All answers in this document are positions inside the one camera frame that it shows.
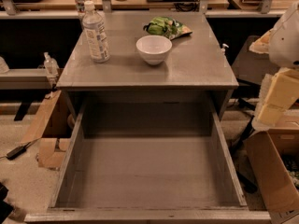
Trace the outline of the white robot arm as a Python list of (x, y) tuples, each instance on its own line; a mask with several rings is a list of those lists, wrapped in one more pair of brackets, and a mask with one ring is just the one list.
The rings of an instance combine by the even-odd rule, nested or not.
[(299, 2), (293, 2), (274, 25), (269, 37), (269, 59), (280, 67), (266, 75), (260, 89), (255, 121), (274, 126), (299, 98)]

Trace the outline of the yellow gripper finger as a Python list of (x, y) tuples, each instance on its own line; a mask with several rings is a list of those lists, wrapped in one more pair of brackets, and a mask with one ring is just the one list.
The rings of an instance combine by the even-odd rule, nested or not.
[(287, 110), (299, 99), (299, 71), (281, 68), (272, 78), (265, 103), (275, 109)]
[(273, 126), (278, 122), (283, 113), (284, 109), (281, 109), (275, 105), (265, 104), (262, 105), (257, 120), (262, 124)]

